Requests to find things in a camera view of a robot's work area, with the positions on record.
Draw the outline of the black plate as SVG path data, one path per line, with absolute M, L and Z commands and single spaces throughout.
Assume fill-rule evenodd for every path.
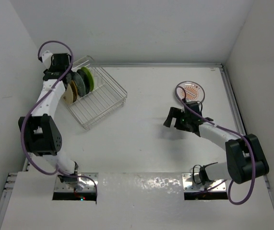
M 85 84 L 85 94 L 88 94 L 90 92 L 90 81 L 87 74 L 81 69 L 77 70 L 77 73 L 82 77 Z

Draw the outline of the yellow brown plate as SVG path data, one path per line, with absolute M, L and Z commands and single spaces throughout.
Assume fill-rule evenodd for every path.
M 70 82 L 70 87 L 71 87 L 71 90 L 72 90 L 72 93 L 73 93 L 73 103 L 77 100 L 77 97 L 78 97 L 78 89 L 77 89 L 77 85 L 75 83 L 74 80 L 72 80 Z

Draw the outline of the white plate orange sunburst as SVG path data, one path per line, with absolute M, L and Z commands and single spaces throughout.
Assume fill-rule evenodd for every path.
M 193 81 L 180 82 L 175 87 L 175 96 L 180 101 L 196 101 L 198 104 L 202 104 L 205 100 L 205 91 L 201 85 Z

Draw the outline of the teal speckled plate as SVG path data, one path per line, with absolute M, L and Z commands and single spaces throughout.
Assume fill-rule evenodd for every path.
M 86 94 L 85 94 L 85 84 L 83 82 L 82 77 L 77 72 L 75 72 L 74 76 L 72 77 L 72 80 L 74 80 L 77 85 L 78 95 L 80 97 L 84 97 Z

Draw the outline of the cream plate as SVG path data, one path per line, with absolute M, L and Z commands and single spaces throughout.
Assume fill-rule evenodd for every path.
M 62 95 L 62 99 L 66 105 L 71 105 L 73 103 L 73 93 L 70 85 L 68 85 L 65 93 Z

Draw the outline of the lime green plate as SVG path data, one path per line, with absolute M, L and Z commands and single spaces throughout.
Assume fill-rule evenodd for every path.
M 94 86 L 95 86 L 94 77 L 88 68 L 82 67 L 81 70 L 86 74 L 86 76 L 89 80 L 90 92 L 92 92 L 94 90 Z

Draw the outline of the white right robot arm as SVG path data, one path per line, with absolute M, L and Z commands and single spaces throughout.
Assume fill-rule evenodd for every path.
M 207 139 L 226 152 L 226 162 L 214 162 L 200 167 L 201 184 L 216 180 L 232 180 L 242 184 L 269 173 L 265 154 L 254 134 L 243 136 L 217 126 L 213 119 L 202 116 L 196 101 L 185 102 L 183 109 L 171 107 L 164 126 L 170 127 L 173 120 L 177 130 L 191 132 Z

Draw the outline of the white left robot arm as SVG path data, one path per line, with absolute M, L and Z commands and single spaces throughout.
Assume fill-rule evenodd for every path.
M 22 147 L 28 162 L 39 172 L 48 174 L 33 162 L 32 154 L 53 166 L 55 171 L 52 174 L 56 174 L 61 183 L 76 187 L 78 164 L 62 150 L 62 137 L 54 122 L 59 102 L 64 100 L 71 104 L 77 99 L 77 86 L 72 80 L 71 56 L 46 51 L 39 60 L 47 70 L 44 72 L 43 88 L 34 108 L 18 121 Z

